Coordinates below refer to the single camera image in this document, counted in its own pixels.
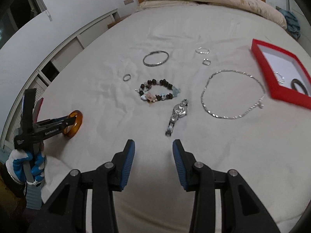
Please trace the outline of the white blue gloved hand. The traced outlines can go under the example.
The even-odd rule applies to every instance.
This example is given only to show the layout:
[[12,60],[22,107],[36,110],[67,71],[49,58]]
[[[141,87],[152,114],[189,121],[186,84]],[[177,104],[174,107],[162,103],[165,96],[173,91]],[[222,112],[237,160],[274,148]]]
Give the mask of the white blue gloved hand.
[[19,184],[38,185],[45,178],[45,154],[43,151],[33,156],[30,152],[14,150],[5,163],[12,179]]

